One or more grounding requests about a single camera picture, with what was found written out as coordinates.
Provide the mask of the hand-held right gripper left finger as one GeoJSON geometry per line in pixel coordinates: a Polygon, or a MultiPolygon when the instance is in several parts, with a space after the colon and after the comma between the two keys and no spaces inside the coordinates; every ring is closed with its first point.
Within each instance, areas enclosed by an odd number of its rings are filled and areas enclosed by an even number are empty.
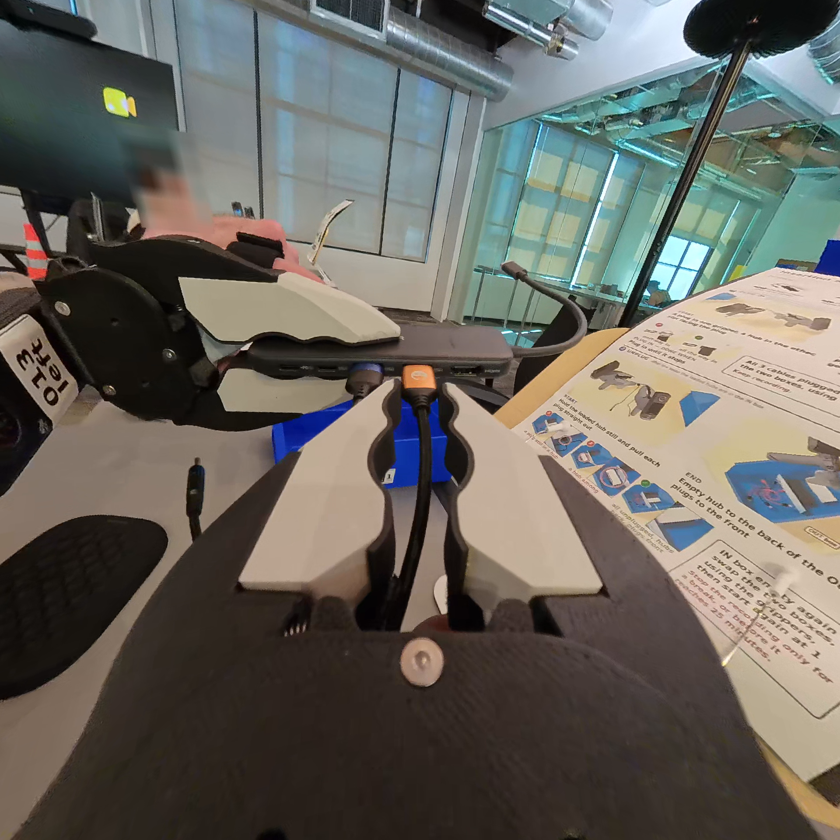
{"type": "Polygon", "coordinates": [[[340,599],[376,629],[396,535],[384,479],[396,462],[398,381],[385,381],[280,465],[290,473],[238,577],[246,592],[340,599]]]}

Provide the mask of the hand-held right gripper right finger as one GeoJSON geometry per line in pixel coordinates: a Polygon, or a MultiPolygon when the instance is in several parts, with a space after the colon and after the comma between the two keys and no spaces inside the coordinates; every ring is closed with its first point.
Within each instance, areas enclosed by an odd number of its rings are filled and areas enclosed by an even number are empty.
{"type": "Polygon", "coordinates": [[[504,601],[596,595],[603,583],[545,464],[456,385],[440,386],[449,493],[444,559],[459,561],[480,631],[504,601]]]}

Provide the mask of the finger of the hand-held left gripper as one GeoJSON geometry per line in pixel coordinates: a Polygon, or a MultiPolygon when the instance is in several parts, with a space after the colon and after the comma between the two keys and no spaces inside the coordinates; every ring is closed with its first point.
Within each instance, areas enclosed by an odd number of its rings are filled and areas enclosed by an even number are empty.
{"type": "Polygon", "coordinates": [[[278,335],[298,342],[346,345],[399,340],[398,324],[371,304],[294,272],[273,281],[178,279],[184,307],[223,343],[278,335]]]}
{"type": "Polygon", "coordinates": [[[244,367],[231,367],[222,375],[214,404],[227,414],[308,414],[351,403],[345,380],[305,375],[277,379],[244,367]]]}

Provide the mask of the blue plastic bin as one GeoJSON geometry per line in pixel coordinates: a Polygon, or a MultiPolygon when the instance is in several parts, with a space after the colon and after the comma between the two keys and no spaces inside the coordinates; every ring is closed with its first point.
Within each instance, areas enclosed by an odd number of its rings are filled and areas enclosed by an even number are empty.
{"type": "MultiPolygon", "coordinates": [[[[318,436],[350,410],[345,402],[319,412],[302,415],[271,429],[271,445],[275,464],[318,436]]],[[[447,438],[438,421],[436,404],[430,409],[429,429],[432,438],[432,482],[448,482],[451,474],[445,466],[447,438]]],[[[388,488],[414,487],[419,475],[419,433],[412,408],[402,402],[401,422],[394,429],[395,463],[385,474],[383,485],[388,488]]]]}

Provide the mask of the slim black usb hub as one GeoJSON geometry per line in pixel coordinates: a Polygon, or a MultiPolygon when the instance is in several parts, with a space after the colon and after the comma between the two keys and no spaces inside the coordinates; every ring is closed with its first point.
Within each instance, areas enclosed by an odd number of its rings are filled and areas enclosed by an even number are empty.
{"type": "Polygon", "coordinates": [[[401,331],[393,340],[353,345],[266,337],[250,344],[245,360],[251,370],[274,379],[307,376],[336,381],[346,379],[357,364],[377,364],[386,376],[424,364],[437,375],[486,379],[507,373],[513,360],[511,346],[492,327],[407,323],[401,331]]]}

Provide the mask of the person's left hand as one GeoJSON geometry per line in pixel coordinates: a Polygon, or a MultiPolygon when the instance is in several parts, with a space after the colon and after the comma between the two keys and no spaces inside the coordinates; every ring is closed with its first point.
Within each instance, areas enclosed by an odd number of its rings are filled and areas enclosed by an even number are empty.
{"type": "Polygon", "coordinates": [[[301,263],[298,251],[289,244],[276,220],[212,213],[183,173],[147,171],[134,199],[137,207],[129,216],[127,226],[132,239],[162,236],[200,239],[258,266],[299,274],[325,284],[313,269],[301,263]]]}

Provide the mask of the white desk lamp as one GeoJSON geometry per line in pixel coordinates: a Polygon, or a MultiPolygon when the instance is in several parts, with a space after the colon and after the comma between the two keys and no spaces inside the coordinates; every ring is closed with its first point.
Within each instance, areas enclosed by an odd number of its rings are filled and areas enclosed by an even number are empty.
{"type": "Polygon", "coordinates": [[[325,245],[327,236],[329,234],[331,225],[335,222],[335,220],[343,214],[347,209],[349,209],[354,204],[354,199],[343,199],[337,205],[334,205],[327,213],[322,217],[321,223],[318,227],[318,231],[316,233],[315,238],[311,242],[309,251],[308,251],[308,263],[311,268],[318,269],[319,268],[319,256],[322,251],[322,247],[325,245]]]}

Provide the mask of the white stand base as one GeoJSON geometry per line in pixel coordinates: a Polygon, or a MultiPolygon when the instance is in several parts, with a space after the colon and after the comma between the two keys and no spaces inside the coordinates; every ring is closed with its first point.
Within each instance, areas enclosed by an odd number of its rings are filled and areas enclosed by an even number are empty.
{"type": "Polygon", "coordinates": [[[459,561],[444,560],[447,576],[446,603],[448,626],[456,632],[466,632],[470,628],[471,601],[465,591],[464,570],[459,561]]]}

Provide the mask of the orange plastic object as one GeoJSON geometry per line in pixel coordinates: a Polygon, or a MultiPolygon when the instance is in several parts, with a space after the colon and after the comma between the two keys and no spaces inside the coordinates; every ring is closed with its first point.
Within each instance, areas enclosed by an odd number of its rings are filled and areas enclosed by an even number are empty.
{"type": "Polygon", "coordinates": [[[24,238],[27,276],[32,281],[41,281],[46,278],[49,257],[30,222],[24,223],[24,238]]]}

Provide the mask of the instruction sheet on stand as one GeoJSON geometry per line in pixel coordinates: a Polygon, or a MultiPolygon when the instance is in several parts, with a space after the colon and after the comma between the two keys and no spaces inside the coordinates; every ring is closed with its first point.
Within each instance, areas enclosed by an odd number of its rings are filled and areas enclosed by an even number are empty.
{"type": "MultiPolygon", "coordinates": [[[[594,358],[621,340],[628,329],[607,329],[583,338],[571,350],[551,362],[507,405],[496,412],[496,419],[507,428],[514,428],[537,411],[557,391],[564,389],[568,380],[580,373],[594,358]]],[[[838,807],[831,805],[813,787],[801,780],[780,757],[761,739],[753,737],[763,760],[780,782],[797,809],[807,817],[820,838],[838,838],[838,807]]]]}

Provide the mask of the printed instruction sheet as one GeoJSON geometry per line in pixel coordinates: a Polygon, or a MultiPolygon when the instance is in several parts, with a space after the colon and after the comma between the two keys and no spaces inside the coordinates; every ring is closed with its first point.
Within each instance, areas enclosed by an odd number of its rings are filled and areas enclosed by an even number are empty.
{"type": "Polygon", "coordinates": [[[515,430],[665,567],[748,720],[836,798],[839,281],[773,268],[610,341],[515,430]]]}

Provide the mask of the black wrist rest pad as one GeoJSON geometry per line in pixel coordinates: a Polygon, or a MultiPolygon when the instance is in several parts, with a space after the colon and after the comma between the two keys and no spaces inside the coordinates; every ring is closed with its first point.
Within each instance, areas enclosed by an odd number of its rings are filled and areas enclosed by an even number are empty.
{"type": "Polygon", "coordinates": [[[122,516],[74,518],[1,565],[1,699],[27,694],[75,664],[165,555],[166,531],[122,516]]]}

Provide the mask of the black pole stand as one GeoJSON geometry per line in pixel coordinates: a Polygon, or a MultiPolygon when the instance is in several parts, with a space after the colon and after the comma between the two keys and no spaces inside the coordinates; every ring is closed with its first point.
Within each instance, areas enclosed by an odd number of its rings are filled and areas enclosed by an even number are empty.
{"type": "Polygon", "coordinates": [[[686,45],[700,56],[728,58],[728,63],[712,90],[707,114],[695,130],[685,165],[617,323],[619,328],[631,325],[749,58],[798,49],[825,32],[837,15],[838,1],[702,1],[692,8],[683,31],[686,45]]]}

